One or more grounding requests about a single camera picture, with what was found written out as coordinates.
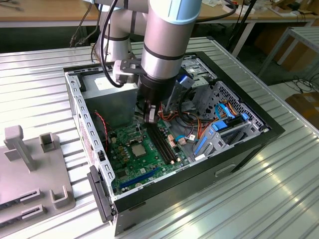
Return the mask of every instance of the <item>aluminum table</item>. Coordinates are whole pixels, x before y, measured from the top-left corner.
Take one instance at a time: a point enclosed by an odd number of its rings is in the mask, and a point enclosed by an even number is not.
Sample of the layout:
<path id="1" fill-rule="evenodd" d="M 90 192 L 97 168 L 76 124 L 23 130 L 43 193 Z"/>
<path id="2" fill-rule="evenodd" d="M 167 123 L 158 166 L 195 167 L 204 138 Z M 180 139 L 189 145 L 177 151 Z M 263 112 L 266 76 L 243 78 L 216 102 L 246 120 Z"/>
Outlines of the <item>aluminum table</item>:
<path id="1" fill-rule="evenodd" d="M 139 56 L 143 44 L 132 47 Z M 187 50 L 204 51 L 286 132 L 243 169 L 117 238 L 318 238 L 318 130 L 217 42 L 193 38 Z M 86 177 L 62 71 L 84 64 L 90 64 L 89 47 L 0 55 L 0 142 L 3 128 L 17 123 L 25 138 L 57 133 L 76 199 L 74 209 L 7 238 L 112 238 Z"/>
<path id="2" fill-rule="evenodd" d="M 319 26 L 313 26 L 313 27 L 288 27 L 286 31 L 283 33 L 279 41 L 276 43 L 272 51 L 269 53 L 267 58 L 264 60 L 262 66 L 260 67 L 260 70 L 257 74 L 258 77 L 261 77 L 262 74 L 267 69 L 268 65 L 272 61 L 272 59 L 275 57 L 281 46 L 286 42 L 289 36 L 292 36 L 294 38 L 293 43 L 289 46 L 287 51 L 284 53 L 282 58 L 286 58 L 293 48 L 297 45 L 297 43 L 300 41 L 310 49 L 314 50 L 316 53 L 319 53 Z M 283 63 L 283 60 L 280 60 L 278 62 L 279 65 Z M 308 79 L 318 68 L 319 62 L 314 64 L 314 66 L 308 71 L 308 75 L 306 78 Z"/>

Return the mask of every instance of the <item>motherboard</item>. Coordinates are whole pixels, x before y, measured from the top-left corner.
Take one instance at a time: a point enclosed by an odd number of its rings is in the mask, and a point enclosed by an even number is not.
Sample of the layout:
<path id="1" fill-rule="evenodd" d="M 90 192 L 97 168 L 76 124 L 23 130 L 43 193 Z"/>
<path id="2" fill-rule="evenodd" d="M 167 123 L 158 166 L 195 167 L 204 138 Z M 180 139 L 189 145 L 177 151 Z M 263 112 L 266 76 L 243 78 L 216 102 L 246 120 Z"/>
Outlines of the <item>motherboard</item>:
<path id="1" fill-rule="evenodd" d="M 180 146 L 168 139 L 162 120 L 156 125 L 133 124 L 109 133 L 109 160 L 115 172 L 116 195 L 153 181 L 189 164 Z"/>

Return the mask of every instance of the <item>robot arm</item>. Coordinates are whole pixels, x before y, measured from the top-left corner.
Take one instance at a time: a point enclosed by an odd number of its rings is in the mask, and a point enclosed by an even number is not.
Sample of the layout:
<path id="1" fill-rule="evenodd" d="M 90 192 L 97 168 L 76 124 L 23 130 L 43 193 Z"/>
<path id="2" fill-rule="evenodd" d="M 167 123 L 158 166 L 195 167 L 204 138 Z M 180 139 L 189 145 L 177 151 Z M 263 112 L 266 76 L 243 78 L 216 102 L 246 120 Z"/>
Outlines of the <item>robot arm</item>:
<path id="1" fill-rule="evenodd" d="M 95 2 L 111 4 L 113 1 Z M 116 6 L 126 8 L 114 11 L 110 21 L 111 60 L 120 60 L 116 61 L 114 67 L 116 80 L 123 84 L 126 80 L 123 80 L 121 74 L 136 76 L 139 72 L 138 88 L 146 99 L 144 119 L 145 122 L 156 123 L 161 101 L 167 99 L 174 88 L 193 26 L 200 12 L 201 0 L 120 0 Z M 123 67 L 123 64 L 129 61 L 129 33 L 135 29 L 143 33 L 146 18 L 141 68 L 138 71 L 133 64 L 134 69 L 129 71 L 130 67 Z"/>

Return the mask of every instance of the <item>blue drive bracket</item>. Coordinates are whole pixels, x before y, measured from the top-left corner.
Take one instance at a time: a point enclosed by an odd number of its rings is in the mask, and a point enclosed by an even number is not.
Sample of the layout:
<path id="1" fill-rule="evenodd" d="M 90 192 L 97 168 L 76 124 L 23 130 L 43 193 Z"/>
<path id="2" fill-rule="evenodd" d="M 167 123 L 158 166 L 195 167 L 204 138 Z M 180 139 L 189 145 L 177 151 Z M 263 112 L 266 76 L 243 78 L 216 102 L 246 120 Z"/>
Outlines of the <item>blue drive bracket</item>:
<path id="1" fill-rule="evenodd" d="M 226 128 L 227 127 L 227 124 L 224 122 L 224 121 L 219 121 L 219 122 L 216 122 L 216 123 L 212 123 L 208 128 L 208 132 L 210 135 L 214 134 L 215 132 L 223 129 L 223 128 Z M 200 151 L 200 149 L 203 147 L 203 145 L 205 144 L 205 142 L 207 141 L 207 136 L 204 135 L 203 139 L 201 139 L 201 142 L 199 143 L 198 147 L 196 148 L 194 154 L 197 155 L 198 152 Z"/>

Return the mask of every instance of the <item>green circuit board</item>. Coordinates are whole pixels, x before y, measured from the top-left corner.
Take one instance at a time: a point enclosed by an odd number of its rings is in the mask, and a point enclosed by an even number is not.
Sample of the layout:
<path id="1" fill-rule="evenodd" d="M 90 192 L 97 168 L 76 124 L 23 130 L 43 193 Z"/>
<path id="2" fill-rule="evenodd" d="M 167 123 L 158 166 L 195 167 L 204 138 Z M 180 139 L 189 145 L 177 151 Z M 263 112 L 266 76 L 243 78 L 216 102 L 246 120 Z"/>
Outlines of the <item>green circuit board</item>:
<path id="1" fill-rule="evenodd" d="M 163 138 L 169 143 L 167 135 L 171 134 L 162 120 L 157 124 Z M 161 154 L 153 144 L 144 124 L 134 124 L 110 132 L 113 137 L 111 143 L 111 154 L 109 157 L 111 166 L 115 172 L 115 179 L 112 187 L 115 195 L 127 192 L 135 187 L 159 178 L 167 173 L 178 170 L 189 164 L 189 161 L 180 146 L 172 149 L 176 160 L 174 164 L 166 164 Z M 139 176 L 152 174 L 143 180 L 138 180 L 134 184 L 123 187 L 123 183 L 136 179 Z"/>

